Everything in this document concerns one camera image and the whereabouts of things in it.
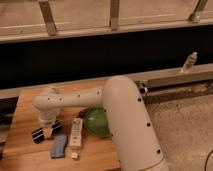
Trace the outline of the yellowish suction cup tip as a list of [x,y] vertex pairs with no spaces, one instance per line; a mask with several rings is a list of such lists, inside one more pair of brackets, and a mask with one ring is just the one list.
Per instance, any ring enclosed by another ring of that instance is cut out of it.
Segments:
[[43,134],[46,139],[49,139],[52,136],[53,129],[52,128],[44,128]]

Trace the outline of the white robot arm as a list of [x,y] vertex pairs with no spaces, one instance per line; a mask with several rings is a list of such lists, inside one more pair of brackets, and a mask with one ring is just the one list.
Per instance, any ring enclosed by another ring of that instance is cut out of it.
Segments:
[[43,128],[54,124],[60,107],[101,107],[122,171],[169,171],[142,95],[126,76],[112,76],[103,86],[70,93],[46,88],[33,105]]

